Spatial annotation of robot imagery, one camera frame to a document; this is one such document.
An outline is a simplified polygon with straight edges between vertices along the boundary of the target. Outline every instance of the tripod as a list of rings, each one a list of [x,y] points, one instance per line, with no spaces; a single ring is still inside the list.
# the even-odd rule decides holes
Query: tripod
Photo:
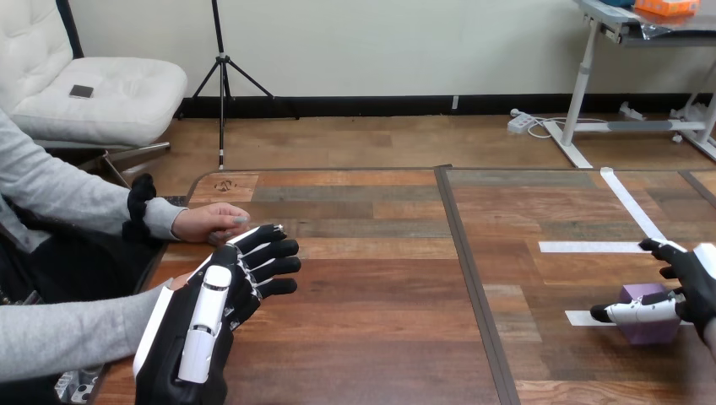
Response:
[[[221,22],[219,21],[219,7],[216,4],[216,0],[211,0],[211,8],[214,11],[214,27],[216,28],[216,42],[219,44],[219,55],[216,57],[216,62],[214,62],[214,66],[209,70],[209,73],[206,75],[206,77],[203,79],[203,82],[199,85],[199,88],[197,89],[196,93],[192,96],[192,100],[194,103],[196,103],[197,98],[199,96],[199,93],[201,93],[201,90],[206,85],[206,83],[209,81],[209,78],[211,78],[211,75],[214,74],[214,71],[218,68],[219,69],[219,103],[220,103],[220,113],[219,113],[219,170],[224,169],[224,126],[226,124],[226,114],[225,114],[225,107],[228,103],[231,102],[231,89],[229,88],[229,77],[227,74],[226,65],[231,66],[232,68],[236,69],[238,73],[241,73],[243,77],[248,79],[249,82],[251,82],[254,86],[256,86],[259,90],[261,90],[265,95],[267,95],[271,101],[274,103],[279,103],[281,106],[284,106],[283,103],[281,103],[275,95],[269,93],[268,90],[266,90],[261,84],[259,84],[256,80],[254,80],[251,76],[248,75],[248,73],[244,72],[240,67],[238,67],[234,61],[231,60],[229,55],[226,55],[224,53],[224,40],[221,36]],[[293,116],[296,120],[298,120],[300,117],[298,116],[298,112],[296,112],[296,109],[293,108],[293,106],[290,108],[290,115]]]

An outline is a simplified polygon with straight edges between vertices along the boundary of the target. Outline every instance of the gray sweater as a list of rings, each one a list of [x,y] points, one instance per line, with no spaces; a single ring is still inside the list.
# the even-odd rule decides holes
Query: gray sweater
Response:
[[[128,192],[52,158],[0,111],[0,194],[20,207],[119,235],[129,219]],[[183,209],[155,198],[147,204],[144,222],[153,236],[172,240],[171,226]],[[0,231],[27,252],[49,237],[25,228],[1,198]],[[159,288],[116,300],[0,306],[0,381],[76,370],[133,354]]]

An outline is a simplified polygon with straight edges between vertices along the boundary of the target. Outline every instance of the white armchair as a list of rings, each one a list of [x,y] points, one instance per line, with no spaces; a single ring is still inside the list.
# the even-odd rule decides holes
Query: white armchair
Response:
[[[71,98],[75,84],[94,88],[92,98]],[[73,59],[56,0],[0,0],[0,109],[45,148],[104,149],[100,159],[126,185],[112,161],[168,149],[152,142],[186,87],[187,75],[169,62]]]

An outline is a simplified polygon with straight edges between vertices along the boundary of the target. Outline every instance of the orange box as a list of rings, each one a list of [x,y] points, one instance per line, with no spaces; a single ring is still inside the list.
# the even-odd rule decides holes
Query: orange box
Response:
[[[671,16],[695,14],[700,5],[701,0],[637,0],[634,8]]]

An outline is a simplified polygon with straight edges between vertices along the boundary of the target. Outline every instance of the wooden table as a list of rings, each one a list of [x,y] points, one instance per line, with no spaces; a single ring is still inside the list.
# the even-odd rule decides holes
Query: wooden table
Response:
[[[716,241],[713,172],[620,172],[671,239]],[[301,244],[299,290],[236,331],[230,404],[711,403],[716,367],[690,327],[659,348],[564,311],[659,282],[641,254],[544,254],[541,240],[641,240],[599,172],[303,170],[200,178],[189,206],[226,201]],[[171,245],[149,286],[209,246]],[[131,360],[95,403],[134,400]]]

